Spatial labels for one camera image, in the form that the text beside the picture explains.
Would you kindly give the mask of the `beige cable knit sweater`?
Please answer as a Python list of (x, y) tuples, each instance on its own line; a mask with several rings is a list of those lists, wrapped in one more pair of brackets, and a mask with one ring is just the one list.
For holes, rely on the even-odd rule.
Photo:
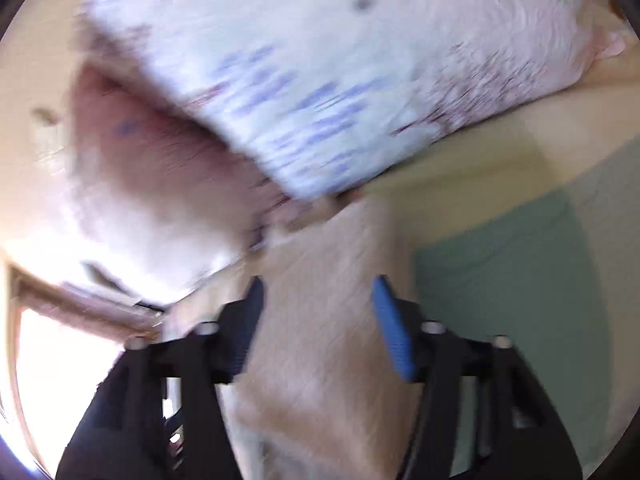
[(224, 421), (247, 479), (391, 479), (420, 396), (395, 372), (371, 300), (386, 275), (412, 296), (407, 245), (386, 200), (321, 204), (297, 231), (175, 304), (165, 337), (185, 335), (237, 300), (252, 276), (266, 302), (244, 372), (219, 388)]

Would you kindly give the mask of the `pastel patchwork bed sheet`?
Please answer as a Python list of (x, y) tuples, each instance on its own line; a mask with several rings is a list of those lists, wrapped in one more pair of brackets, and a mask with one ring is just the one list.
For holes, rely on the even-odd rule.
[[(372, 182), (413, 244), (424, 318), (509, 338), (574, 445), (582, 478), (639, 474), (639, 14), (577, 84), (444, 136)], [(469, 466), (462, 388), (454, 466)]]

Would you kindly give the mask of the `white wall switch socket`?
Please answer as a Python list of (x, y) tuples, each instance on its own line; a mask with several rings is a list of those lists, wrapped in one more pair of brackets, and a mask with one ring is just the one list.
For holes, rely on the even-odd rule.
[(68, 135), (64, 120), (54, 110), (35, 107), (29, 111), (32, 142), (35, 144), (37, 158), (46, 160), (58, 156), (66, 149)]

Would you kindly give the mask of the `pink floral lower pillow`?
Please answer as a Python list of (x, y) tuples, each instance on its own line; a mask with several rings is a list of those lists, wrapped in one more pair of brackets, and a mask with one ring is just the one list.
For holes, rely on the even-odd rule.
[(304, 209), (213, 133), (89, 63), (70, 89), (70, 134), (90, 260), (149, 304), (186, 298)]

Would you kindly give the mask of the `wooden framed window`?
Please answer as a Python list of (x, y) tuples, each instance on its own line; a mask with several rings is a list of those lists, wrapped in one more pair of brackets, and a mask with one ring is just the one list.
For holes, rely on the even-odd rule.
[(155, 339), (163, 317), (2, 262), (1, 434), (28, 469), (54, 476), (125, 341)]

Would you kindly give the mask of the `white floral top pillow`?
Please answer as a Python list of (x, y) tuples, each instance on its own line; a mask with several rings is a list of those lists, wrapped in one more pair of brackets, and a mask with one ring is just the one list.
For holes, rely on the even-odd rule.
[(608, 0), (85, 0), (88, 52), (286, 192), (340, 192), (561, 91), (628, 35)]

